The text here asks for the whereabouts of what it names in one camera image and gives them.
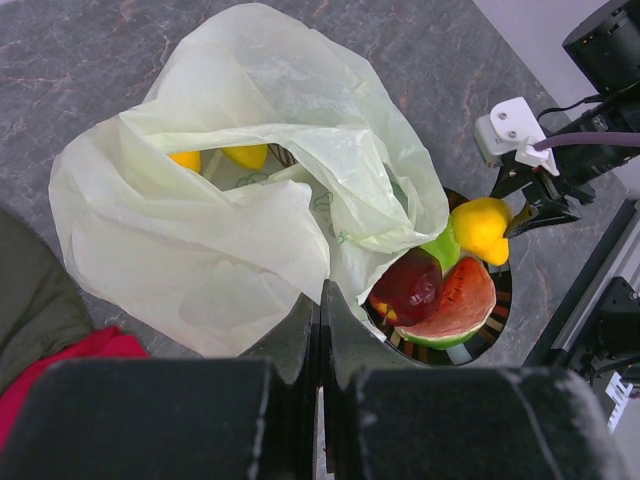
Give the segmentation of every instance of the plastic fruit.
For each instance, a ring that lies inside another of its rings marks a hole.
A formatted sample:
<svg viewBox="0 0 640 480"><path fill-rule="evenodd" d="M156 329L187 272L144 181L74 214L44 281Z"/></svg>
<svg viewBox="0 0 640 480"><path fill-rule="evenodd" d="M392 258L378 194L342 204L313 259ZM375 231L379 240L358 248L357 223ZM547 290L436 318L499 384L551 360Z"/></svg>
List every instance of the plastic fruit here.
<svg viewBox="0 0 640 480"><path fill-rule="evenodd" d="M196 173L200 173L202 169L202 160L200 159L200 152L180 152L172 153L169 155L174 162L189 170L193 170Z"/></svg>
<svg viewBox="0 0 640 480"><path fill-rule="evenodd" d="M234 163L249 170L262 170L267 161L267 145L250 145L247 147L225 147L224 154Z"/></svg>
<svg viewBox="0 0 640 480"><path fill-rule="evenodd" d="M431 318L396 332L410 342L444 350L469 340L495 305L491 277L478 260L465 257L447 275L442 300Z"/></svg>
<svg viewBox="0 0 640 480"><path fill-rule="evenodd" d="M382 275L369 294L371 306L388 325L415 325L429 318L442 297L440 262L412 248Z"/></svg>
<svg viewBox="0 0 640 480"><path fill-rule="evenodd" d="M447 227L433 242L425 243L420 247L440 261L442 270L446 271L453 267L460 258L460 244L456 242L453 235L453 223L451 216L447 222Z"/></svg>
<svg viewBox="0 0 640 480"><path fill-rule="evenodd" d="M497 198L477 198L451 212L453 235L463 250L485 262L502 265L509 259L504 232L511 221L509 206Z"/></svg>

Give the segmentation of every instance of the cable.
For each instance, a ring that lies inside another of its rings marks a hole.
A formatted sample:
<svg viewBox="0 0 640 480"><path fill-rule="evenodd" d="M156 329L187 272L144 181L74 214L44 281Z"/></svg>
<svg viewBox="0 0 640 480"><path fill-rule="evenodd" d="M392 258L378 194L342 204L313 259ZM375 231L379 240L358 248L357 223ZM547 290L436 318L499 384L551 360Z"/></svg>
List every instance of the cable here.
<svg viewBox="0 0 640 480"><path fill-rule="evenodd" d="M593 385L593 380L597 376L602 375L603 373L610 372L611 370L617 370L620 367L633 365L634 363L638 363L638 362L640 362L640 355L635 357L630 357L630 358L624 358L622 360L618 360L616 362L610 363L609 365L599 368L598 370L593 372L591 375L589 375L589 384Z"/></svg>
<svg viewBox="0 0 640 480"><path fill-rule="evenodd" d="M538 151L567 145L615 145L640 148L640 133L630 132L576 132L545 138L533 148Z"/></svg>
<svg viewBox="0 0 640 480"><path fill-rule="evenodd" d="M597 102L601 102L602 100L603 100L602 95L598 94L598 95L592 95L590 97L585 97L582 100L578 100L576 103L574 103L573 105L569 105L568 107L545 108L543 111L541 111L538 114L538 116L536 117L536 120L540 122L540 119L549 113L566 112L567 110L573 110L574 108L582 105L583 103L597 103Z"/></svg>

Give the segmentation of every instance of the white bracket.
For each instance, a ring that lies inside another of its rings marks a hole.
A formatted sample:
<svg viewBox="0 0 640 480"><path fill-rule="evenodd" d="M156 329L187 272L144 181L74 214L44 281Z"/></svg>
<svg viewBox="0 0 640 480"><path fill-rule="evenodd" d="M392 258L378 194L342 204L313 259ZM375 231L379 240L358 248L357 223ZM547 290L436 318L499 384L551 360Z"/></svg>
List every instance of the white bracket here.
<svg viewBox="0 0 640 480"><path fill-rule="evenodd" d="M556 177L560 175L551 149L533 148L547 137L522 97L499 103L489 115L479 118L475 136L485 161L491 166L499 165L501 155L515 150L517 162L532 168L542 167Z"/></svg>

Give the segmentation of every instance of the green fabric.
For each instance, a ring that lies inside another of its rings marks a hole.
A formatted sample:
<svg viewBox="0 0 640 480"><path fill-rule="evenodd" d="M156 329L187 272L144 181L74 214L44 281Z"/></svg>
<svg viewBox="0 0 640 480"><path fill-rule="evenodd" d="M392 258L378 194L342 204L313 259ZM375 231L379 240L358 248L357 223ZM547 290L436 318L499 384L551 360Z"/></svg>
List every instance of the green fabric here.
<svg viewBox="0 0 640 480"><path fill-rule="evenodd" d="M76 286L55 255L0 209L0 394L29 365L91 331Z"/></svg>

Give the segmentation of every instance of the red fabric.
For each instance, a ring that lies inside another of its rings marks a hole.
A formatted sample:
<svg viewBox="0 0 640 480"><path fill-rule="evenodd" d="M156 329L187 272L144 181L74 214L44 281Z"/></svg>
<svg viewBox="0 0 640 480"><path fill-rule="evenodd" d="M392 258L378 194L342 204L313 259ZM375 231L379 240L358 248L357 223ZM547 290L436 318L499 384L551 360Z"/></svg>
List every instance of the red fabric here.
<svg viewBox="0 0 640 480"><path fill-rule="evenodd" d="M93 332L60 353L37 361L11 384L0 397L0 451L16 421L27 394L38 378L54 363L79 357L147 357L148 354L133 335L123 334L118 327Z"/></svg>

